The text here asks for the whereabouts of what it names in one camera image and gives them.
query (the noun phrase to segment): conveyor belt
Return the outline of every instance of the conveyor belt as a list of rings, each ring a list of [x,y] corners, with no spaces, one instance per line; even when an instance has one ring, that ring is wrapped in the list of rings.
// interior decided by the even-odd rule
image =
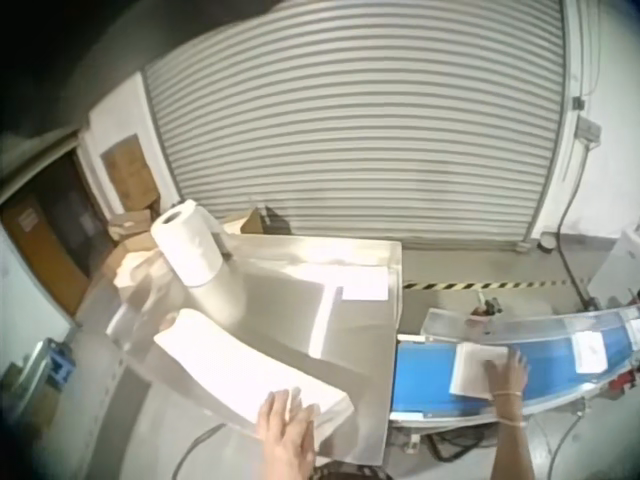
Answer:
[[[625,326],[603,330],[602,334],[608,369],[598,375],[576,373],[569,337],[512,343],[511,346],[519,349],[531,366],[529,383],[524,391],[525,401],[561,395],[585,382],[597,383],[620,369],[632,354]],[[392,411],[451,417],[476,415],[487,407],[485,400],[449,393],[455,353],[454,343],[401,343],[397,352]]]

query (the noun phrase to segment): toilet paper roll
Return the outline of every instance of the toilet paper roll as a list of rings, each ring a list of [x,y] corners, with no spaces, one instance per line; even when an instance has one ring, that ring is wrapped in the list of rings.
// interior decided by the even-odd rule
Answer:
[[[211,235],[214,228],[219,228],[217,221],[193,200],[170,209],[151,226],[153,239],[187,287],[206,284],[224,263]]]

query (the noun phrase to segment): metal shutter door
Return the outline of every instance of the metal shutter door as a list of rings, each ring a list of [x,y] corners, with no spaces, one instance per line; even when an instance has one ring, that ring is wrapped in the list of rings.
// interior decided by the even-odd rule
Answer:
[[[563,105],[559,0],[293,2],[148,67],[184,197],[294,233],[522,240]]]

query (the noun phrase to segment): yellow black hazard stripe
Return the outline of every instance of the yellow black hazard stripe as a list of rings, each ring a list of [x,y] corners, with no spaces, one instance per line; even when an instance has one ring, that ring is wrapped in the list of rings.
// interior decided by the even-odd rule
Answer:
[[[586,285],[590,278],[579,278],[578,282]],[[519,288],[545,288],[571,285],[570,280],[545,280],[540,282],[490,282],[490,283],[418,283],[405,282],[405,290],[495,290]]]

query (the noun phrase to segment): bracelet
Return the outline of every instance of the bracelet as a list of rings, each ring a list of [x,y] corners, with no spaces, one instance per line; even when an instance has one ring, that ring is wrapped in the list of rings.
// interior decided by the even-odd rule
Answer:
[[[502,390],[502,391],[499,391],[499,392],[493,392],[491,395],[494,396],[494,397],[498,397],[500,395],[514,395],[516,397],[521,397],[522,396],[522,392],[511,392],[509,390]]]
[[[527,422],[521,421],[521,422],[514,422],[513,420],[507,420],[506,418],[497,418],[498,423],[502,423],[503,425],[509,425],[510,427],[518,427],[518,428],[524,428],[527,426]]]

